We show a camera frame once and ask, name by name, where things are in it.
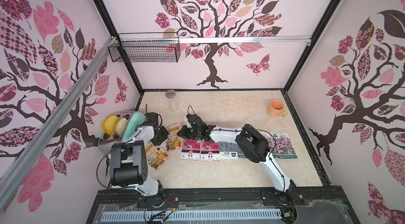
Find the pink rose packet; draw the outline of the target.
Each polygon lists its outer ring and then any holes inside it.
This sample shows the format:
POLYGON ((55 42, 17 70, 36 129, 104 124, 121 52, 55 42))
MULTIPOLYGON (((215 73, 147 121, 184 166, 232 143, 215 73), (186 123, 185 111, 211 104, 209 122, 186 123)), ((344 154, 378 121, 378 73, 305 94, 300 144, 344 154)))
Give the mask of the pink rose packet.
POLYGON ((181 149, 181 160, 199 161, 201 144, 197 140, 184 139, 181 149))
POLYGON ((220 161, 220 151, 218 143, 203 142, 200 149, 201 161, 220 161))

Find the lavender seed packet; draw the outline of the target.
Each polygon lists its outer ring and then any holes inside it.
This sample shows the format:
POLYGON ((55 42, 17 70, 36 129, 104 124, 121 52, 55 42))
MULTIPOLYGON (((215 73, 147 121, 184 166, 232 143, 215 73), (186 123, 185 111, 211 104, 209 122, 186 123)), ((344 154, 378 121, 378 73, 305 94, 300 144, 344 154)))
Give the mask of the lavender seed packet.
POLYGON ((238 155, 238 158, 246 158, 246 155, 243 153, 243 151, 240 147, 237 147, 237 155, 238 155))
POLYGON ((220 160, 237 160, 238 145, 235 143, 219 142, 220 160))

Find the pink cosmos seed packet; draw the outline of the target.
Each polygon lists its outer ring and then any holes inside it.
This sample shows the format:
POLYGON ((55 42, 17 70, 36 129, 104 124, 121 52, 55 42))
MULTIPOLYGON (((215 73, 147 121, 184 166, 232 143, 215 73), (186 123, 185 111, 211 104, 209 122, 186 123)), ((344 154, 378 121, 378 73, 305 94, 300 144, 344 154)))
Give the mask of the pink cosmos seed packet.
POLYGON ((276 141, 273 135, 268 132, 261 132, 261 135, 263 135, 267 139, 273 158, 277 158, 275 146, 276 141))

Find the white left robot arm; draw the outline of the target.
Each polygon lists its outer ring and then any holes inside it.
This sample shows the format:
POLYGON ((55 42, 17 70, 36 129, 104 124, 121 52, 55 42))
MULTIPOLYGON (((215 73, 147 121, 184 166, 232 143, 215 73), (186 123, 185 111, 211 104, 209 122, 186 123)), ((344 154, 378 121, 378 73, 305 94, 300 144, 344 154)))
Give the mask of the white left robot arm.
POLYGON ((110 183, 118 189, 134 189, 145 198, 158 197, 163 205, 165 195, 160 181, 148 175, 147 147, 159 147, 169 136, 160 114, 136 112, 129 122, 121 142, 111 147, 110 183))

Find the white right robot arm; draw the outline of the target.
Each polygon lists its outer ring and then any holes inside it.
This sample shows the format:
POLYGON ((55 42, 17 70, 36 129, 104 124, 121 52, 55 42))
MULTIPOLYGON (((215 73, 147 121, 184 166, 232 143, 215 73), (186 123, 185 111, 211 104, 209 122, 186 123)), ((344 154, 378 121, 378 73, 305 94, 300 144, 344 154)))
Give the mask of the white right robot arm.
POLYGON ((245 124, 236 129, 207 125, 196 114, 188 114, 185 121, 186 125, 177 133, 178 136, 187 140, 201 140, 206 143, 237 144, 248 160, 263 167, 277 191, 277 201, 280 204, 288 206, 300 201, 299 189, 277 164, 273 157, 273 150, 275 150, 276 145, 270 147, 269 141, 262 134, 263 130, 257 130, 250 124, 245 124))

